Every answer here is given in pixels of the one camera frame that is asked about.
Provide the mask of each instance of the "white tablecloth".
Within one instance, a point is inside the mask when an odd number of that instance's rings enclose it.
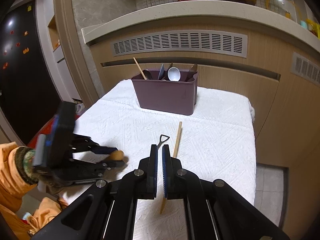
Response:
[[[161,134],[170,136],[166,144],[173,154],[182,121],[178,151],[182,167],[201,179],[223,179],[253,204],[256,155],[250,110],[244,96],[201,87],[190,116],[142,109],[131,80],[124,80],[77,120],[75,133],[124,151],[129,158],[127,166],[104,175],[113,181],[137,169],[140,159],[149,156],[151,144],[159,143]],[[159,214],[164,195],[161,150],[158,156],[157,198],[138,200],[133,239],[187,239],[182,200],[166,201],[164,213]],[[79,153],[75,158],[96,162],[104,156]],[[61,196],[71,203],[88,187],[66,188]]]

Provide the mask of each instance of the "orange jacket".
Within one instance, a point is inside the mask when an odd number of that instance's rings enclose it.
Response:
[[[29,225],[24,224],[16,215],[22,197],[35,185],[27,184],[19,175],[15,165],[18,145],[15,142],[0,144],[0,212],[19,240],[29,240],[28,232],[37,232],[61,212],[58,203],[44,198],[30,217]]]

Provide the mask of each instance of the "vent slot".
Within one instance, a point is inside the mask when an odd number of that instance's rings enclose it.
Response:
[[[292,56],[291,73],[320,86],[320,68],[296,52]]]
[[[111,43],[111,48],[114,56],[137,53],[138,51],[203,51],[247,57],[247,44],[248,36],[244,34],[208,30],[180,30],[130,37],[127,40]]]

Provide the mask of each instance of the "wooden chopstick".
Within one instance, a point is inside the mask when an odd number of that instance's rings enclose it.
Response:
[[[142,74],[142,76],[143,76],[144,80],[147,80],[146,76],[144,75],[144,73],[143,73],[142,69],[140,68],[140,66],[139,66],[139,64],[138,64],[138,62],[137,62],[137,60],[136,60],[136,58],[135,58],[135,57],[133,57],[133,60],[134,60],[134,61],[135,61],[135,63],[137,64],[137,66],[138,66],[138,68],[139,68],[139,70],[140,70],[140,72],[141,72],[141,74]]]
[[[177,133],[177,138],[176,138],[176,144],[174,146],[173,150],[173,157],[176,158],[178,154],[178,148],[179,148],[179,143],[180,143],[180,136],[181,136],[181,127],[182,127],[182,122],[179,122],[179,128],[178,128],[178,133]],[[161,202],[161,207],[160,207],[160,215],[162,214],[165,206],[165,201],[167,199],[164,197]]]

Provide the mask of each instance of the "countertop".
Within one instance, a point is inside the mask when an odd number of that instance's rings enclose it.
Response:
[[[243,3],[195,0],[166,3],[138,10],[110,22],[82,29],[88,43],[108,33],[144,22],[186,16],[220,16],[260,23],[288,33],[320,53],[320,40],[296,22],[275,12]]]

